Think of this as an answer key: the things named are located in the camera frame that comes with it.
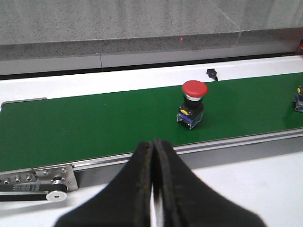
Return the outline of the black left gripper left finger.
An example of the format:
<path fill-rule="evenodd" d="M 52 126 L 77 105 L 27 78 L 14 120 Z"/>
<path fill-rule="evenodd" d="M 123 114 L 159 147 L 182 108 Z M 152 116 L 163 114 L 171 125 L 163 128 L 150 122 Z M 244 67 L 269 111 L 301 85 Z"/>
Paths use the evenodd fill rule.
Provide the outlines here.
<path fill-rule="evenodd" d="M 61 216 L 57 227 L 149 227 L 150 143 L 140 142 L 117 176 L 96 196 Z"/>

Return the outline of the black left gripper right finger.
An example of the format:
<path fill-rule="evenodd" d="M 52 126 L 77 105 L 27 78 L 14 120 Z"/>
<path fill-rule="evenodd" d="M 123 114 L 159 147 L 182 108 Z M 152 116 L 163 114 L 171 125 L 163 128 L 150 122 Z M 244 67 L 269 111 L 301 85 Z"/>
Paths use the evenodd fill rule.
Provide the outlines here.
<path fill-rule="evenodd" d="M 255 213 L 221 196 L 176 154 L 167 140 L 153 144 L 155 181 L 163 201 L 166 227 L 263 227 Z"/>

